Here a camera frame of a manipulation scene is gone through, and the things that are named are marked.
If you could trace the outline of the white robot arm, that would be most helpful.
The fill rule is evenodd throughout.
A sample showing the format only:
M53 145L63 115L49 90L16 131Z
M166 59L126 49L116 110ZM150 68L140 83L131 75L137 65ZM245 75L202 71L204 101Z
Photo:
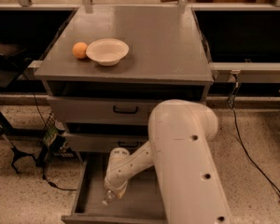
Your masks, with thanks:
M203 104L168 100L148 119L148 140L134 153L111 151L103 204L121 198L133 176L153 166L168 224L231 224L231 213L208 141L217 116Z

